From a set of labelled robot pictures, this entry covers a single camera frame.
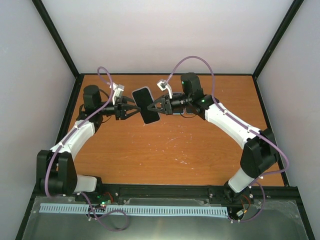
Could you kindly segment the light blue phone case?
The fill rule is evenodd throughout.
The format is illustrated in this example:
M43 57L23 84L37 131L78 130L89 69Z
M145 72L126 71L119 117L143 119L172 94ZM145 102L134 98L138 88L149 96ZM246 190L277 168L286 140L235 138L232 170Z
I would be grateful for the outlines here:
M182 94L181 92L174 92L173 96L177 96ZM176 108L172 110L173 115L183 115L185 113L185 109L184 108Z

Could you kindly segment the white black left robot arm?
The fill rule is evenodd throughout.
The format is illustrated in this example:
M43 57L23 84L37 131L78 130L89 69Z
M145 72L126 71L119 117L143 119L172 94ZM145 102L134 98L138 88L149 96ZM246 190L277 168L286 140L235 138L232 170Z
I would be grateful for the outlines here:
M112 84L107 101L102 101L103 92L96 85L83 90L83 105L71 130L49 150L41 150L36 157L36 186L46 196L67 196L86 192L92 201L103 198L104 188L98 185L95 176L77 174L75 158L85 143L94 136L104 117L114 116L126 120L141 109L134 100L123 95L125 87Z

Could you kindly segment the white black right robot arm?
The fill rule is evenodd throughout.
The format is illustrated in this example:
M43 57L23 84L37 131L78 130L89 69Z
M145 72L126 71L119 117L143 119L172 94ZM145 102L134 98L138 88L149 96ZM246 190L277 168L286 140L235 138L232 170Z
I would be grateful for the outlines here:
M189 108L201 119L217 126L242 149L239 170L224 184L224 196L230 203L239 199L243 191L274 165L279 157L273 147L274 134L270 129L260 130L246 123L215 97L205 94L195 73L180 77L182 93L173 93L168 81L161 79L157 86L167 94L157 98L147 108L165 115L177 109Z

